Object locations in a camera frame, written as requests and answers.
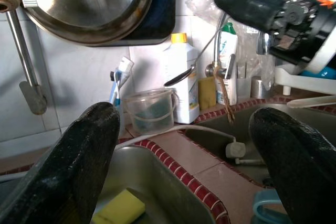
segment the metal pan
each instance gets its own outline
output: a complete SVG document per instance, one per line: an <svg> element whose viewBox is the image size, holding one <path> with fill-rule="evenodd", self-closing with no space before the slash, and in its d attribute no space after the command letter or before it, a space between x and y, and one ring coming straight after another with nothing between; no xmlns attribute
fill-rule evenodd
<svg viewBox="0 0 336 224"><path fill-rule="evenodd" d="M85 46L103 46L131 33L152 0L36 0L29 18L52 34Z"/></svg>

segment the dish soap bottle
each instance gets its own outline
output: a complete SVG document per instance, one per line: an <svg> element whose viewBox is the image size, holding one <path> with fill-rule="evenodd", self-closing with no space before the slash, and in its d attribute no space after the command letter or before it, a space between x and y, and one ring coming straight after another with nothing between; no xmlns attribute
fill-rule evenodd
<svg viewBox="0 0 336 224"><path fill-rule="evenodd" d="M230 57L232 54L236 54L238 45L238 36L233 28L231 22L226 23L222 29L220 35L220 46L219 46L219 59L222 64L222 68L226 69L228 67ZM231 78L224 79L224 84L227 90L230 105L237 103L237 90L236 90L236 80L237 80L237 63L234 63ZM222 87L220 82L216 80L216 98L217 102L220 104L225 104L223 98Z"/></svg>
<svg viewBox="0 0 336 224"><path fill-rule="evenodd" d="M163 52L164 81L169 81L191 67L197 49L187 43L187 34L172 34L172 44ZM172 86L176 90L174 121L190 124L199 116L197 68Z"/></svg>

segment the sink basin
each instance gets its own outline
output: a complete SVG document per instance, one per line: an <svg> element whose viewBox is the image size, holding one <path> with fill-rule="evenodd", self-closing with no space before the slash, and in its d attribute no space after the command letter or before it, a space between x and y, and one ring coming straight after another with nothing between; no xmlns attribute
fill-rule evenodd
<svg viewBox="0 0 336 224"><path fill-rule="evenodd" d="M0 184L2 200L17 182ZM95 212L126 188L146 205L134 224L216 223L210 210L146 148L115 151Z"/></svg>
<svg viewBox="0 0 336 224"><path fill-rule="evenodd" d="M238 142L245 143L246 155L243 159L261 159L248 133L248 124L250 116L262 107L271 107L293 116L295 119L310 125L320 131L333 145L336 146L336 137L334 127L336 125L336 116L314 109L291 109L285 104L259 104L244 110L235 112L235 123L229 125L226 115L218 116L213 119L201 122L197 125L213 128L236 137ZM267 167L265 165L236 165L233 159L225 155L225 147L231 142L230 139L218 136L209 132L188 130L186 136L197 144L221 158L225 162L234 166L240 173L247 175L259 184L273 186Z"/></svg>

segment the yellow bottle cap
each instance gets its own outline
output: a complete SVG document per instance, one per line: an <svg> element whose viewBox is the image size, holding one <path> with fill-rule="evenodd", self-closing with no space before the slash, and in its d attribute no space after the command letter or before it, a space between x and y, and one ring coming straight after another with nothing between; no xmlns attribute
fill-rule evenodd
<svg viewBox="0 0 336 224"><path fill-rule="evenodd" d="M172 34L172 43L187 43L187 34Z"/></svg>

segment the faucet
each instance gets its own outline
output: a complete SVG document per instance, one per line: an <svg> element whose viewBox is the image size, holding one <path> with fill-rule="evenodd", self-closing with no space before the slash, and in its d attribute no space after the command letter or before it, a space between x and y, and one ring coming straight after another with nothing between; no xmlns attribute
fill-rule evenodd
<svg viewBox="0 0 336 224"><path fill-rule="evenodd" d="M215 37L215 46L214 46L214 60L211 64L209 64L205 68L205 74L207 77L213 76L214 75L214 70L216 67L220 67L219 70L217 71L217 75L220 76L223 79L230 79L233 66L234 66L234 61L235 61L235 55L231 55L228 67L227 69L222 68L221 61L219 59L219 45L221 43L221 32L220 29L227 23L229 19L229 16L226 13L223 13L222 16L220 17L218 23L217 23L217 31L219 31ZM268 54L268 49L270 47L270 44L272 42L272 37L269 36L268 34L259 32L258 34L258 43L257 43L257 54L259 55L266 55Z"/></svg>

